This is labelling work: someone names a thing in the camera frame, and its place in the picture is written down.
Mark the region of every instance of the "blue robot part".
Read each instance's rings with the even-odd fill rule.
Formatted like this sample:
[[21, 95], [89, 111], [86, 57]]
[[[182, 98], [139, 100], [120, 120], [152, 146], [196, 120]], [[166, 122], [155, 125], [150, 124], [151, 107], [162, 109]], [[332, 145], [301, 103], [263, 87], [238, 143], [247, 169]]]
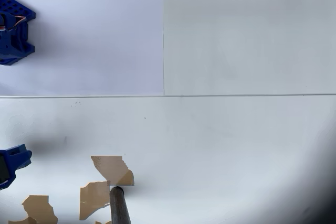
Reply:
[[35, 52], [27, 42], [28, 22], [36, 14], [15, 0], [0, 0], [0, 65], [12, 65]]
[[0, 190], [11, 185], [15, 180], [15, 171], [30, 165], [31, 151], [24, 144], [0, 150]]

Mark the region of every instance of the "blue plastic clamp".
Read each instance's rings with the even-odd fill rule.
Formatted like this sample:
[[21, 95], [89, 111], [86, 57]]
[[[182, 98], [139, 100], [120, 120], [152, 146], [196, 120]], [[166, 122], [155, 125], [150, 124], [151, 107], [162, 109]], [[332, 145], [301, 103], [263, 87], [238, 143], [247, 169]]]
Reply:
[[0, 150], [0, 190], [15, 180], [15, 171], [30, 165], [31, 151], [24, 144], [7, 150]]
[[[18, 17], [25, 17], [24, 22], [15, 26]], [[28, 22], [36, 14], [15, 0], [0, 0], [0, 65], [12, 65], [35, 52], [35, 47], [27, 42]]]

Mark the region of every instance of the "blue plastic component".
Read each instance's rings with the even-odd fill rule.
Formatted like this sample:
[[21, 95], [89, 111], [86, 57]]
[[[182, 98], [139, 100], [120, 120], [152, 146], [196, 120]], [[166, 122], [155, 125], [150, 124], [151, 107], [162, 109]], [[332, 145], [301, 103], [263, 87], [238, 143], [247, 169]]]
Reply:
[[[16, 16], [26, 17], [26, 21], [17, 22]], [[12, 65], [22, 58], [35, 52], [35, 47], [27, 42], [28, 22], [36, 14], [26, 6], [15, 0], [0, 0], [0, 26], [5, 26], [5, 31], [0, 31], [0, 65]]]
[[11, 185], [15, 180], [15, 171], [30, 165], [31, 151], [24, 144], [0, 150], [0, 190]]

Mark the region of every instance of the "white table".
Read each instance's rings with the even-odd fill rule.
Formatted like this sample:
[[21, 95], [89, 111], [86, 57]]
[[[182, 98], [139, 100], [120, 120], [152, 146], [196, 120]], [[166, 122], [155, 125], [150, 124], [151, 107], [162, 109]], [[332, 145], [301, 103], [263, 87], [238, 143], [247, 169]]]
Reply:
[[59, 224], [80, 222], [79, 188], [104, 181], [90, 155], [122, 155], [132, 224], [288, 223], [334, 183], [335, 97], [0, 99], [1, 148], [32, 164], [0, 191], [2, 223], [49, 195]]

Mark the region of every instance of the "brown tape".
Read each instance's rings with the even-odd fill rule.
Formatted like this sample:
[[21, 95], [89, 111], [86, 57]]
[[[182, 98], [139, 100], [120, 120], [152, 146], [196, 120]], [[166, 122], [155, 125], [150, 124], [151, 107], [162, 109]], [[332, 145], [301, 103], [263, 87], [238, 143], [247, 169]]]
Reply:
[[91, 156], [91, 159], [109, 185], [134, 186], [133, 173], [122, 160], [122, 156]]
[[37, 224], [37, 222], [32, 217], [28, 217], [25, 220], [19, 220], [19, 221], [10, 221], [9, 220], [8, 224]]
[[86, 220], [98, 209], [110, 205], [110, 187], [105, 182], [89, 183], [80, 188], [79, 220]]

